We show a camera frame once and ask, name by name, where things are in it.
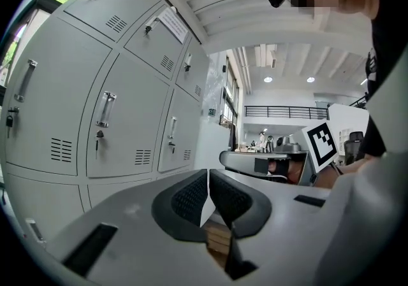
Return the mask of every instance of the gray plastic surface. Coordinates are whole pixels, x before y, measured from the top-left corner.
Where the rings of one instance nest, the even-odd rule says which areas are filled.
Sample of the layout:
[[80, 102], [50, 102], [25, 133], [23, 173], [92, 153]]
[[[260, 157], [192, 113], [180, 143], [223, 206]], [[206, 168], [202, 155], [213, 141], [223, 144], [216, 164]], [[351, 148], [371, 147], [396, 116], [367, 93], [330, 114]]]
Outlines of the gray plastic surface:
[[[230, 171], [230, 178], [264, 193], [272, 214], [253, 237], [238, 240], [242, 259], [258, 266], [232, 281], [205, 245], [175, 241], [154, 224], [154, 196], [192, 173], [124, 190], [77, 219], [48, 245], [58, 260], [100, 222], [119, 230], [89, 280], [102, 285], [343, 285], [361, 273], [393, 236], [408, 196], [407, 154], [341, 176], [330, 190], [284, 185]], [[326, 199], [322, 208], [294, 201]]]

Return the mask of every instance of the black slot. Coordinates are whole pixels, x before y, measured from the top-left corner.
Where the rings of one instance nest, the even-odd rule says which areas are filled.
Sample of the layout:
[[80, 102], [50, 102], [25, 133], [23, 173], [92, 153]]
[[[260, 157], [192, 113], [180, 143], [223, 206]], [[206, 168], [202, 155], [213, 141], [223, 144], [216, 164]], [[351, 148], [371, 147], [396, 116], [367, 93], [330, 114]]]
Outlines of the black slot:
[[80, 276], [86, 276], [116, 232], [117, 227], [100, 224], [64, 260], [64, 266]]
[[324, 199], [319, 199], [317, 197], [302, 196], [302, 195], [295, 197], [293, 200], [299, 201], [301, 203], [306, 203], [311, 206], [315, 206], [319, 208], [323, 207], [324, 203], [326, 202], [326, 200]]

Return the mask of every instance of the gray panel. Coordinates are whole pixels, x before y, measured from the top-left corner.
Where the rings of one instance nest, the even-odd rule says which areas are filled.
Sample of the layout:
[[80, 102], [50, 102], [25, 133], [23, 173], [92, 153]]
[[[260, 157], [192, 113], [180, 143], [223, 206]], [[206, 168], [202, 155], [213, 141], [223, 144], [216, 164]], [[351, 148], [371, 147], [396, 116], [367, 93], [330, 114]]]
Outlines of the gray panel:
[[155, 21], [151, 24], [152, 30], [146, 35], [146, 23], [150, 23], [166, 7], [155, 12], [125, 45], [125, 48], [135, 54], [153, 68], [171, 79], [177, 66], [183, 44], [163, 25]]
[[[109, 126], [96, 125], [105, 91], [117, 96]], [[141, 60], [120, 55], [112, 66], [95, 107], [89, 129], [87, 176], [108, 177], [152, 171], [154, 146], [168, 85]], [[97, 131], [103, 131], [96, 151]]]
[[[161, 145], [159, 171], [168, 171], [179, 167], [190, 165], [196, 151], [196, 140], [199, 129], [200, 104], [186, 94], [183, 90], [176, 88], [171, 99], [166, 127]], [[171, 126], [173, 118], [177, 119], [173, 139]]]
[[49, 18], [33, 36], [17, 65], [18, 92], [28, 60], [38, 62], [6, 141], [7, 161], [25, 168], [77, 174], [77, 139], [88, 93], [110, 48], [77, 28]]
[[[190, 68], [186, 71], [186, 65], [188, 65], [188, 63]], [[204, 96], [208, 67], [209, 59], [205, 54], [203, 47], [195, 38], [192, 38], [181, 63], [180, 72], [178, 73], [176, 82], [177, 85], [197, 100], [201, 100]]]
[[89, 199], [91, 200], [91, 206], [95, 207], [98, 203], [102, 202], [106, 198], [110, 197], [116, 192], [126, 190], [130, 187], [135, 187], [137, 185], [145, 184], [151, 182], [152, 179], [118, 183], [118, 184], [90, 184], [88, 185]]
[[160, 0], [77, 0], [65, 12], [118, 41]]
[[[13, 209], [22, 219], [33, 219], [45, 241], [84, 214], [77, 185], [37, 182], [9, 175], [7, 192]], [[32, 236], [25, 221], [20, 225]]]

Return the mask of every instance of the paper sign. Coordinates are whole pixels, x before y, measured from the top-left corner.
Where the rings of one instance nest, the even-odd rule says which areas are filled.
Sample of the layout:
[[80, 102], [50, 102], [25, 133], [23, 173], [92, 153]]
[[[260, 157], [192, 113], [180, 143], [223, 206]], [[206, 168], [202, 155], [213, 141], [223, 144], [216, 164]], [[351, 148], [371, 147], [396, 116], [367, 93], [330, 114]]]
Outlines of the paper sign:
[[170, 30], [170, 32], [183, 44], [188, 30], [181, 23], [179, 18], [171, 8], [165, 9], [158, 16], [158, 19]]

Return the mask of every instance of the railing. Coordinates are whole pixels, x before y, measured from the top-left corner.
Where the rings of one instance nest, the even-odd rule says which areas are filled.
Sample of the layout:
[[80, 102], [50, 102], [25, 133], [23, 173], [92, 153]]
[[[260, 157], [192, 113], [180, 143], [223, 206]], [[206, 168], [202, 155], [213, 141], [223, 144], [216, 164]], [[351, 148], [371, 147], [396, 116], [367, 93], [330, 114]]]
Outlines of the railing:
[[294, 106], [245, 106], [246, 117], [285, 117], [328, 120], [327, 108]]
[[367, 104], [367, 96], [361, 97], [359, 100], [356, 100], [353, 104], [351, 104], [351, 107], [357, 107], [357, 108], [362, 108], [365, 110], [365, 105]]

